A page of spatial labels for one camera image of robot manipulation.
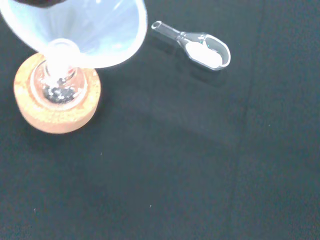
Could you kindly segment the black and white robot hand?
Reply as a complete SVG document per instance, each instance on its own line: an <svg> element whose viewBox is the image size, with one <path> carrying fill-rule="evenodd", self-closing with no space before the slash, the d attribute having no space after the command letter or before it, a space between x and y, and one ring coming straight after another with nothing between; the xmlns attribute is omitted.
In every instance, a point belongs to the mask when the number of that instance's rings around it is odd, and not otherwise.
<svg viewBox="0 0 320 240"><path fill-rule="evenodd" d="M63 3L65 0L15 0L15 2L38 8L48 8Z"/></svg>

